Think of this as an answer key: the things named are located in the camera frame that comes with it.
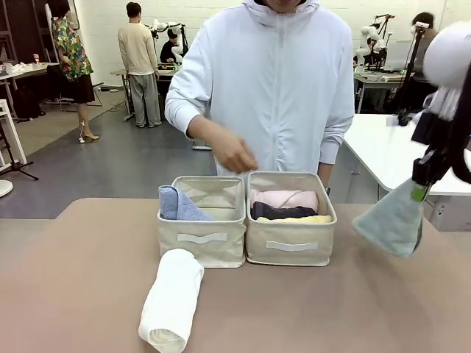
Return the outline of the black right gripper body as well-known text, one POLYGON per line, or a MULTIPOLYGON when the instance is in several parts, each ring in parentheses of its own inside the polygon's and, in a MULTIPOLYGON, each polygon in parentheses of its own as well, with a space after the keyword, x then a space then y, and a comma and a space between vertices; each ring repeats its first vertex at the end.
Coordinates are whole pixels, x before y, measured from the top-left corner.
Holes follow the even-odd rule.
POLYGON ((418 185, 433 185, 450 168, 447 156, 452 122, 438 115, 421 112, 411 140, 427 146, 423 157, 413 164, 412 180, 418 185))

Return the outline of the person's left hand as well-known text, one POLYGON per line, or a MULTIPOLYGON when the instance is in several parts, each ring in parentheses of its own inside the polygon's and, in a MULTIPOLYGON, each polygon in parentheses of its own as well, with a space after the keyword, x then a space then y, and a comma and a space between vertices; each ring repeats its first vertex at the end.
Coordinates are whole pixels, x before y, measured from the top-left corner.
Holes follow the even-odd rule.
POLYGON ((330 194, 329 181, 332 171, 332 164, 319 163, 317 175, 320 178, 327 194, 330 194))

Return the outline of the person's right hand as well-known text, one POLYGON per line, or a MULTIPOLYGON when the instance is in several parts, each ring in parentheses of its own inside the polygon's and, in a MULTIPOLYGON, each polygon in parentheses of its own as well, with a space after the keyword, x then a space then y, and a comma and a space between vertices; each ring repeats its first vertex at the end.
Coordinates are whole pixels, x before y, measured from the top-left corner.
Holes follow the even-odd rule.
POLYGON ((219 164, 228 171, 241 174, 258 169, 255 156, 245 141, 230 130, 215 125, 210 128, 205 140, 219 164))

